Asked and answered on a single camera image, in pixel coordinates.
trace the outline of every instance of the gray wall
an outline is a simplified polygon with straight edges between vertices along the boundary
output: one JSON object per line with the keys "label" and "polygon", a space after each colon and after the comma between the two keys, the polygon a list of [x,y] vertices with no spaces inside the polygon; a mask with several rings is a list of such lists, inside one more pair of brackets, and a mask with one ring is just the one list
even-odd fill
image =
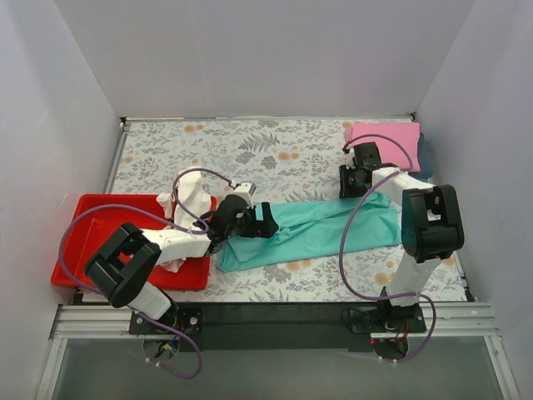
{"label": "gray wall", "polygon": [[456,186],[468,282],[490,301],[522,398],[533,398],[533,2],[478,0],[419,112]]}
{"label": "gray wall", "polygon": [[35,396],[78,198],[101,191],[118,120],[53,0],[0,0],[0,398]]}
{"label": "gray wall", "polygon": [[56,0],[119,116],[394,115],[474,0]]}

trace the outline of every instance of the floral pattern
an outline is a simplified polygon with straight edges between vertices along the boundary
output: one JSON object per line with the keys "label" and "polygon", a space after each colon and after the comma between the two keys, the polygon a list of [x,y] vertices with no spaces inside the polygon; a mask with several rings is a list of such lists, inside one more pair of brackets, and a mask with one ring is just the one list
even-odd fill
{"label": "floral pattern", "polygon": [[[347,120],[236,120],[133,122],[122,152],[113,193],[168,192],[175,173],[198,165],[257,185],[254,200],[271,203],[338,198],[338,167]],[[219,201],[220,179],[206,176],[206,190]],[[377,295],[396,272],[401,246],[347,254],[346,274],[361,293]],[[223,273],[211,260],[205,290],[172,292],[178,301],[349,302],[338,257],[288,262]],[[432,274],[426,293],[436,301],[465,301],[453,258]]]}

